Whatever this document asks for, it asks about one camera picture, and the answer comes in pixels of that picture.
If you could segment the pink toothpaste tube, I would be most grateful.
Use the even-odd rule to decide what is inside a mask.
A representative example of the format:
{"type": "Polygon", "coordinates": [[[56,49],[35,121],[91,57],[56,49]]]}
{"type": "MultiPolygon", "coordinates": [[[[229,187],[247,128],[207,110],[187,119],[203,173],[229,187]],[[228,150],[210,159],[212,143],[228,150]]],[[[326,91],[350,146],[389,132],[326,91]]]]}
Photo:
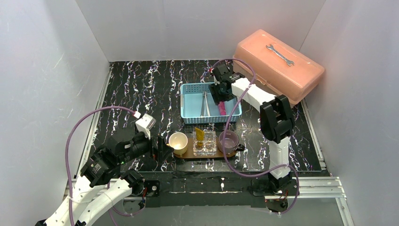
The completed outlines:
{"type": "Polygon", "coordinates": [[[220,115],[226,115],[226,108],[225,108],[224,102],[220,102],[218,104],[218,110],[219,110],[220,115]]]}

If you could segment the cream yellow mug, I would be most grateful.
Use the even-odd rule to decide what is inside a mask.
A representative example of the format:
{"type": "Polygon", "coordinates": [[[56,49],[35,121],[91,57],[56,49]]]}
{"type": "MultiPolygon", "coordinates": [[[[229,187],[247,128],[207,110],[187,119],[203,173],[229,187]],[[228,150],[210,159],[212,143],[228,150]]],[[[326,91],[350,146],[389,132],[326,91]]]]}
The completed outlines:
{"type": "Polygon", "coordinates": [[[175,132],[169,137],[167,145],[174,150],[174,154],[183,155],[187,151],[188,137],[182,132],[175,132]]]}

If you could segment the brown wooden oval tray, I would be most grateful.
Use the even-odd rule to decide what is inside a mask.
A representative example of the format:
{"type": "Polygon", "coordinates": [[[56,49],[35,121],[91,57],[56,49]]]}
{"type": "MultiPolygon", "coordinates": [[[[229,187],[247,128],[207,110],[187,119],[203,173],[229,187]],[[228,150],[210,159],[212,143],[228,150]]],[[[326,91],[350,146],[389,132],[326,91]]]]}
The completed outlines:
{"type": "Polygon", "coordinates": [[[188,138],[186,152],[182,155],[177,155],[174,153],[174,156],[180,159],[223,158],[223,153],[218,147],[216,147],[216,153],[214,155],[195,155],[193,151],[193,144],[194,144],[193,138],[192,137],[188,138]]]}

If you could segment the light blue plastic basket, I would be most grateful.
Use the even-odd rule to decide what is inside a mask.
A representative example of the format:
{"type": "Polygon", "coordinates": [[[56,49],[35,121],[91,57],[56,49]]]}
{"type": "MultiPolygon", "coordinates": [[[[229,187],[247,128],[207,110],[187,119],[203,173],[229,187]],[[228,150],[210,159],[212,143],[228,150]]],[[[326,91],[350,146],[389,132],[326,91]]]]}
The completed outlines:
{"type": "Polygon", "coordinates": [[[237,99],[225,102],[226,115],[220,115],[218,105],[213,101],[210,94],[209,85],[205,83],[186,83],[180,87],[180,113],[185,124],[202,123],[226,123],[229,114],[237,103],[237,99]],[[207,101],[210,110],[210,116],[207,116],[206,108],[204,116],[201,117],[202,92],[207,92],[207,101]]]}

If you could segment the yellow toothpaste tube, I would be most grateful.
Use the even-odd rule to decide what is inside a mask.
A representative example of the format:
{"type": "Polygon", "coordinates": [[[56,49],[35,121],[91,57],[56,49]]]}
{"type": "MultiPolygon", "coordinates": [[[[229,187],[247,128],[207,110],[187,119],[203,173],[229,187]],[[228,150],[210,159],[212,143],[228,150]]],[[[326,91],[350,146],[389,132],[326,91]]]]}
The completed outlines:
{"type": "Polygon", "coordinates": [[[204,143],[204,136],[205,132],[202,129],[195,128],[195,135],[196,135],[196,147],[197,148],[202,148],[204,143]]]}

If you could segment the clear plastic package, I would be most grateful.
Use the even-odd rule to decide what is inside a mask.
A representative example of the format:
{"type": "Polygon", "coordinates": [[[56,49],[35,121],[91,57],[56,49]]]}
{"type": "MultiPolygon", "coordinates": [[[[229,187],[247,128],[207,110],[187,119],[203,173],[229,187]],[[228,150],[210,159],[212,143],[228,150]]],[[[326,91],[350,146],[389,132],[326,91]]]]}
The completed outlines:
{"type": "Polygon", "coordinates": [[[216,133],[215,131],[205,130],[204,139],[197,139],[196,130],[193,131],[193,154],[194,156],[212,156],[217,152],[216,133]]]}

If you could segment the purple translucent cup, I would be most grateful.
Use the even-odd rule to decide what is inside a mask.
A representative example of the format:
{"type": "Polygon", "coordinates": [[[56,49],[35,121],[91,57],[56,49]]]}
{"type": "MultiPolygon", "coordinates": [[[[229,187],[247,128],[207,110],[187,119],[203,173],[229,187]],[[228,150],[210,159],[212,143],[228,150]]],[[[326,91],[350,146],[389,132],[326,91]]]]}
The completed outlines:
{"type": "Polygon", "coordinates": [[[245,146],[239,143],[239,136],[232,130],[225,130],[219,135],[217,147],[221,152],[223,152],[223,144],[226,155],[231,155],[235,152],[242,152],[245,150],[245,146]]]}

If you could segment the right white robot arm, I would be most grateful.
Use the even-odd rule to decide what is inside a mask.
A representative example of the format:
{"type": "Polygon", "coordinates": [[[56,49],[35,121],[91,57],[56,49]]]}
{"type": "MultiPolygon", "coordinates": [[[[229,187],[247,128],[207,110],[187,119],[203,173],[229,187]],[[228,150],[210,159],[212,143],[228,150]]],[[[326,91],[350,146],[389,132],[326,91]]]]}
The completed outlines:
{"type": "Polygon", "coordinates": [[[285,95],[276,96],[255,85],[256,74],[249,80],[241,73],[234,73],[227,65],[215,63],[209,70],[214,83],[209,90],[216,105],[236,99],[244,100],[260,114],[260,129],[269,143],[270,166],[265,173],[271,187],[280,190],[291,180],[288,144],[295,121],[290,102],[285,95]]]}

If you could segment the grey toothbrush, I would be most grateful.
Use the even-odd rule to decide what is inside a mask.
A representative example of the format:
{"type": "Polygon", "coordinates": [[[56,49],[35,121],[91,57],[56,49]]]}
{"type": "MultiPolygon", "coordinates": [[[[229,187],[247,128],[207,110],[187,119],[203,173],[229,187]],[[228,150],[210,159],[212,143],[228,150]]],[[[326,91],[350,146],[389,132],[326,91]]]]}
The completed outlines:
{"type": "Polygon", "coordinates": [[[206,99],[206,93],[205,91],[202,92],[202,103],[201,103],[201,117],[204,116],[204,112],[205,112],[205,99],[206,99]]]}

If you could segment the pink plastic toolbox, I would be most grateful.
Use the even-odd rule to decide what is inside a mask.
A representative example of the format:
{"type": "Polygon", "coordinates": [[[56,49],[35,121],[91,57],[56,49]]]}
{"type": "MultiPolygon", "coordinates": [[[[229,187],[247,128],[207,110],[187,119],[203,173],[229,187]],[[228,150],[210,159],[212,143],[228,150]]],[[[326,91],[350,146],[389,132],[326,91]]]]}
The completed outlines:
{"type": "Polygon", "coordinates": [[[307,56],[264,30],[257,30],[238,43],[233,71],[249,80],[256,74],[257,87],[269,93],[285,95],[292,106],[300,103],[320,82],[325,69],[307,56]],[[295,63],[288,66],[266,45],[295,63]]]}

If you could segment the silver open-end wrench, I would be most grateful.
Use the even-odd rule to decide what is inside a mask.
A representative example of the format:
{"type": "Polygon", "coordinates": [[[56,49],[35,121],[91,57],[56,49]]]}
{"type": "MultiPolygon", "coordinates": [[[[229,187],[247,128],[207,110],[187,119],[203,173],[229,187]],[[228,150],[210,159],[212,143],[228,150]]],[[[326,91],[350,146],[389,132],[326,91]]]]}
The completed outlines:
{"type": "Polygon", "coordinates": [[[295,63],[294,63],[293,61],[287,59],[285,56],[283,56],[281,53],[279,53],[279,52],[274,48],[274,46],[273,46],[272,44],[266,45],[266,48],[267,48],[268,50],[271,50],[271,51],[274,52],[278,57],[280,57],[282,60],[284,60],[288,66],[294,66],[294,65],[295,65],[295,63]]]}

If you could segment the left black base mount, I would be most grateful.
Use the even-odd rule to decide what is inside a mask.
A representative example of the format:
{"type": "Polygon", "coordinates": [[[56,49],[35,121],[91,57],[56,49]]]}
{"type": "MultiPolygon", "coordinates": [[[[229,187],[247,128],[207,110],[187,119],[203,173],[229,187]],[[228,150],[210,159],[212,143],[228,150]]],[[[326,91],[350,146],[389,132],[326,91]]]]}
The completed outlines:
{"type": "Polygon", "coordinates": [[[132,194],[128,197],[158,197],[160,194],[160,181],[146,180],[133,186],[132,194]]]}

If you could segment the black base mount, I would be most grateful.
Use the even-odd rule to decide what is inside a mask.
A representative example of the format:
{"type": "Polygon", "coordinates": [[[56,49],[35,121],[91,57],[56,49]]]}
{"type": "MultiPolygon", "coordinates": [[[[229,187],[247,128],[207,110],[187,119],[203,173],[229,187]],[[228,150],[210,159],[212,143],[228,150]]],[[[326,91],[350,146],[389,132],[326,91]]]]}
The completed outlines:
{"type": "Polygon", "coordinates": [[[284,198],[285,196],[295,196],[297,188],[296,179],[292,179],[284,186],[276,187],[267,178],[252,179],[248,187],[253,196],[275,196],[276,199],[284,198]]]}
{"type": "Polygon", "coordinates": [[[160,181],[146,180],[133,186],[132,194],[128,197],[158,197],[160,194],[160,181]]]}

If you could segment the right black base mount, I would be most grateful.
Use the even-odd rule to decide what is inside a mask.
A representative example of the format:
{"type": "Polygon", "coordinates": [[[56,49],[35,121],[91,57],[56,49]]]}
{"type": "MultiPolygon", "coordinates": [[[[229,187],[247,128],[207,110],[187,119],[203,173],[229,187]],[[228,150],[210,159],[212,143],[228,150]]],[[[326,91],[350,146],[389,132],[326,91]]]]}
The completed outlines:
{"type": "Polygon", "coordinates": [[[276,199],[284,198],[285,196],[295,196],[297,188],[296,179],[292,179],[284,186],[276,187],[267,178],[252,179],[248,187],[253,196],[275,196],[276,199]]]}

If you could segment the aluminium frame rail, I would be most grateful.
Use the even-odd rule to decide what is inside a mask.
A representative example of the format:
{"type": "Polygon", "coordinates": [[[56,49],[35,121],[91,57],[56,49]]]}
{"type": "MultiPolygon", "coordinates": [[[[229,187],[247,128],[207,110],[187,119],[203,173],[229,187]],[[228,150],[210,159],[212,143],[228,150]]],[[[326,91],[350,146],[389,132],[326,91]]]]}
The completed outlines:
{"type": "MultiPolygon", "coordinates": [[[[207,178],[170,178],[147,180],[160,181],[160,194],[250,194],[250,178],[207,177],[207,178]]],[[[338,177],[300,177],[299,198],[345,198],[346,194],[338,177]]],[[[263,196],[276,199],[275,196],[263,196]]]]}

